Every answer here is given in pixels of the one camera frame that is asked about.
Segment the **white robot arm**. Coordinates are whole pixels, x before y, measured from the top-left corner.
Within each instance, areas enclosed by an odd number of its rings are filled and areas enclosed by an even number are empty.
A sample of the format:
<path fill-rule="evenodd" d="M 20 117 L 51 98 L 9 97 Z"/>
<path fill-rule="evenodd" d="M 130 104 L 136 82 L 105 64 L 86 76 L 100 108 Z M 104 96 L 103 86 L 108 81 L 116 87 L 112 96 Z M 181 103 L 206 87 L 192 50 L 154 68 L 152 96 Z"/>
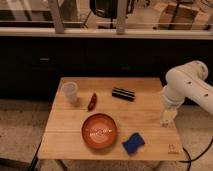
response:
<path fill-rule="evenodd" d="M 213 86 L 207 84 L 208 68 L 202 61 L 191 61 L 171 68 L 161 92 L 164 106 L 160 124 L 167 127 L 177 116 L 178 108 L 188 98 L 213 115 Z"/>

